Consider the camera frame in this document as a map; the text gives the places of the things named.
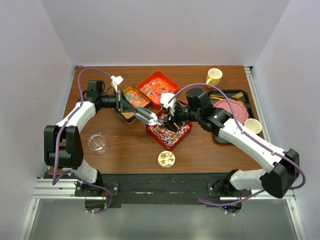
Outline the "red lollipop tin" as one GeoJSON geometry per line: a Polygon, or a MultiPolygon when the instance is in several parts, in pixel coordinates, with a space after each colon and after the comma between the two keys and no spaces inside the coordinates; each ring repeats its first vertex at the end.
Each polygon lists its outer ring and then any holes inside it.
{"type": "Polygon", "coordinates": [[[193,124],[191,122],[183,122],[182,126],[178,127],[177,132],[161,128],[159,125],[145,125],[146,132],[167,151],[173,150],[181,143],[192,131],[192,128],[193,124]]]}

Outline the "metal scoop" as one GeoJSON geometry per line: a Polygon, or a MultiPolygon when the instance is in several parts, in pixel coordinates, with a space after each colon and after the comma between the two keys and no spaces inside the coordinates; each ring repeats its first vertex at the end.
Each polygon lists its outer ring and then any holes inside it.
{"type": "Polygon", "coordinates": [[[134,116],[148,126],[160,126],[162,124],[154,112],[144,107],[136,108],[134,116]]]}

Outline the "black tray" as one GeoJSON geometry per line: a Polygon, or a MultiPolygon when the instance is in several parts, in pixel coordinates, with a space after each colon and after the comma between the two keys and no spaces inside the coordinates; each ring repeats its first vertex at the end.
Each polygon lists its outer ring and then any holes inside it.
{"type": "MultiPolygon", "coordinates": [[[[245,98],[245,102],[241,102],[239,101],[242,105],[244,105],[246,107],[246,110],[249,114],[249,118],[255,118],[255,115],[254,115],[254,112],[253,112],[253,109],[252,109],[252,105],[251,105],[251,102],[250,102],[250,99],[249,99],[249,96],[247,94],[247,92],[245,90],[242,90],[242,89],[227,89],[227,90],[223,90],[223,92],[227,95],[227,97],[231,98],[232,99],[232,96],[239,93],[239,92],[243,92],[244,94],[244,98],[245,98]]],[[[221,93],[219,93],[217,90],[210,90],[209,91],[209,94],[210,95],[221,95],[221,93]]],[[[211,102],[213,104],[215,104],[216,102],[218,102],[220,100],[220,98],[218,99],[215,99],[215,98],[211,98],[211,102]]]]}

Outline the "clear glass jar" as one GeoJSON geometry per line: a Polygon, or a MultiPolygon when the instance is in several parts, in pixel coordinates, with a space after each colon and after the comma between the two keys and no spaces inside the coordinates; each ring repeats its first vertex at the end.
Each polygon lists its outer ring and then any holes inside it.
{"type": "Polygon", "coordinates": [[[93,134],[88,139],[88,147],[94,153],[100,155],[106,152],[107,149],[107,141],[104,136],[101,134],[93,134]]]}

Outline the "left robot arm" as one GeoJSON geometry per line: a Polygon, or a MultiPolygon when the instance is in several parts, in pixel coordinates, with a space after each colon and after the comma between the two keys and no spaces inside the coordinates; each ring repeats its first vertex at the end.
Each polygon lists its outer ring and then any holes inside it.
{"type": "Polygon", "coordinates": [[[114,109],[118,113],[134,109],[126,100],[124,92],[118,90],[122,81],[121,76],[112,76],[111,87],[114,93],[105,94],[105,83],[102,80],[90,80],[87,91],[81,93],[74,109],[57,124],[44,128],[44,162],[53,167],[53,184],[62,177],[57,174],[61,169],[64,174],[78,179],[80,188],[92,196],[100,196],[105,192],[101,173],[84,159],[80,132],[102,108],[114,109]]]}

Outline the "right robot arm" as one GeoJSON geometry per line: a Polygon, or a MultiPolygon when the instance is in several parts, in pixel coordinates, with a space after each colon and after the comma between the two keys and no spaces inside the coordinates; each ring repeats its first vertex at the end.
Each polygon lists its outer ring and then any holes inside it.
{"type": "Polygon", "coordinates": [[[259,137],[238,121],[234,110],[213,106],[209,94],[199,87],[189,89],[186,98],[188,104],[183,107],[173,93],[162,94],[160,106],[167,114],[163,126],[175,132],[184,122],[197,122],[203,130],[238,147],[262,167],[232,170],[213,184],[215,191],[233,197],[242,190],[261,189],[278,199],[287,193],[300,175],[297,151],[285,151],[259,137]]]}

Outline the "black gummy candy tin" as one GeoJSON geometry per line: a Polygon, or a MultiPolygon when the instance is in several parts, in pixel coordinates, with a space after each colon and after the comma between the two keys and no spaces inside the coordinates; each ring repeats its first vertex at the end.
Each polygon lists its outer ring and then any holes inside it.
{"type": "MultiPolygon", "coordinates": [[[[144,96],[135,86],[130,85],[123,91],[128,101],[135,107],[143,107],[148,109],[151,106],[151,101],[144,96]]],[[[130,124],[136,117],[132,112],[121,113],[121,117],[126,123],[130,124]]]]}

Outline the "orange candy tin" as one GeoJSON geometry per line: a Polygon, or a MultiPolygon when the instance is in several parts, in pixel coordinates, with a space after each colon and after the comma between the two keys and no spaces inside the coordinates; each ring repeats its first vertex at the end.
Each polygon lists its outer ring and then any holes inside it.
{"type": "Polygon", "coordinates": [[[150,100],[151,106],[156,110],[161,108],[160,99],[162,94],[175,94],[179,90],[179,85],[161,71],[152,73],[136,87],[150,100]]]}

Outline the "gold chopsticks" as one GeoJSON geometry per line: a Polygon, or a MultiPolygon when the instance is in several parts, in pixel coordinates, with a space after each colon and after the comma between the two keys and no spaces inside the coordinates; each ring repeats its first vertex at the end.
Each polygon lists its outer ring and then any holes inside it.
{"type": "Polygon", "coordinates": [[[226,99],[226,98],[229,98],[228,96],[216,95],[216,94],[209,94],[209,97],[213,98],[213,99],[226,99]]]}

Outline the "gold round lid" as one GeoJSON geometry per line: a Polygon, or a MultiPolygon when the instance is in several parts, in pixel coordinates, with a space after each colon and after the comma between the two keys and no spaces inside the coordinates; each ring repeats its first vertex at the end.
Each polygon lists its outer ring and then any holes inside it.
{"type": "Polygon", "coordinates": [[[175,155],[171,151],[162,151],[157,158],[158,164],[163,168],[171,168],[176,161],[175,155]]]}

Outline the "yellow mug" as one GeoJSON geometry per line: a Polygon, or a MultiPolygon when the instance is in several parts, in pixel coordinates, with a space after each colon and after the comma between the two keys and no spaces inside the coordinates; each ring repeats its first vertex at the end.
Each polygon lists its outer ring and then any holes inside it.
{"type": "Polygon", "coordinates": [[[207,72],[206,84],[218,86],[223,77],[223,72],[218,68],[211,68],[207,72]]]}

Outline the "pink dotted plate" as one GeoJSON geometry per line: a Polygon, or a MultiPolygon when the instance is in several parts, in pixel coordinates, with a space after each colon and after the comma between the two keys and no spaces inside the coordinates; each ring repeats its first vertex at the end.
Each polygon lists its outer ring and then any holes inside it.
{"type": "MultiPolygon", "coordinates": [[[[233,108],[233,111],[235,113],[236,119],[241,123],[244,124],[245,121],[249,118],[249,113],[244,105],[242,105],[239,101],[229,99],[229,102],[233,108]]],[[[231,111],[231,107],[226,99],[221,99],[218,102],[214,103],[213,106],[215,108],[222,108],[225,111],[229,112],[230,114],[233,114],[231,111]]]]}

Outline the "gold fork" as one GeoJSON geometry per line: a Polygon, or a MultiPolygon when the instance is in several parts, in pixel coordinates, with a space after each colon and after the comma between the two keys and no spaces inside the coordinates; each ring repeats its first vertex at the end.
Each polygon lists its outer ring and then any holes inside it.
{"type": "Polygon", "coordinates": [[[240,102],[243,102],[243,103],[246,102],[246,100],[245,100],[245,98],[244,98],[244,93],[243,93],[242,91],[236,93],[236,94],[233,95],[231,98],[232,98],[233,100],[235,100],[235,101],[240,101],[240,102]]]}

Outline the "dark green cup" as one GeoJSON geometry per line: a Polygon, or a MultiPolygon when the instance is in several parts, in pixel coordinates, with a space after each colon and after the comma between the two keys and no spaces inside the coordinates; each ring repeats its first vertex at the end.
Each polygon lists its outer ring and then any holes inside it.
{"type": "Polygon", "coordinates": [[[258,135],[262,131],[261,123],[257,119],[254,119],[254,118],[248,118],[244,122],[244,126],[256,135],[258,135]]]}

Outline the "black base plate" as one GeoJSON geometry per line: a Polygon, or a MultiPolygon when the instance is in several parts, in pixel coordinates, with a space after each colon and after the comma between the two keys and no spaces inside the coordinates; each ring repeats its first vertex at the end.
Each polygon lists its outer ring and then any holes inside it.
{"type": "Polygon", "coordinates": [[[124,204],[197,205],[198,199],[221,203],[244,199],[250,190],[233,190],[226,173],[101,174],[98,183],[109,190],[111,207],[124,204]]]}

